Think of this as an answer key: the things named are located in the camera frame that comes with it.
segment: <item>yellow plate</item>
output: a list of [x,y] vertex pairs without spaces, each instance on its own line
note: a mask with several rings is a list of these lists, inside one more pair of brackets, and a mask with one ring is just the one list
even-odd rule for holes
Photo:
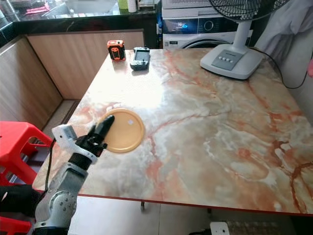
[[144,135],[144,125],[141,118],[127,109],[113,109],[107,112],[99,122],[109,115],[115,120],[104,139],[108,144],[107,150],[113,153],[127,153],[140,145]]

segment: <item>fan stand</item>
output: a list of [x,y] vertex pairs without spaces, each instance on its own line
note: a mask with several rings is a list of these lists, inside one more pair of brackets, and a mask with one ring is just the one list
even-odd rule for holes
[[233,44],[221,44],[213,48],[200,61],[202,68],[210,72],[246,80],[262,61],[262,54],[245,46],[252,21],[240,22]]

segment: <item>black countertop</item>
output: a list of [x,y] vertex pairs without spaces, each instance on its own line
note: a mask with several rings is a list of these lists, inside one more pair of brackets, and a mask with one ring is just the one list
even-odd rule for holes
[[119,9],[116,2],[107,12],[71,14],[65,3],[50,1],[48,4],[47,13],[27,15],[20,10],[17,15],[0,19],[0,47],[20,34],[142,29],[145,46],[157,48],[157,10],[129,13]]

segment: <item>washing machine door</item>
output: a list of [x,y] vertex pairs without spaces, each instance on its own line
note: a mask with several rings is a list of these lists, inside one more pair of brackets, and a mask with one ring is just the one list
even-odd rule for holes
[[187,44],[186,46],[184,46],[183,48],[212,48],[212,47],[216,47],[219,44],[228,44],[228,42],[210,40],[210,39],[202,39],[202,40],[191,42]]

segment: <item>robotic arm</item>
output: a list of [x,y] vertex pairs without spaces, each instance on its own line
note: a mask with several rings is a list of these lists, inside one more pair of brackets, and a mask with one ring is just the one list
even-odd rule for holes
[[107,147],[102,142],[113,122],[114,116],[111,115],[79,138],[70,125],[52,129],[59,146],[71,151],[72,156],[51,180],[48,191],[36,207],[33,235],[67,235],[76,211],[78,192],[88,176],[89,166],[96,163]]

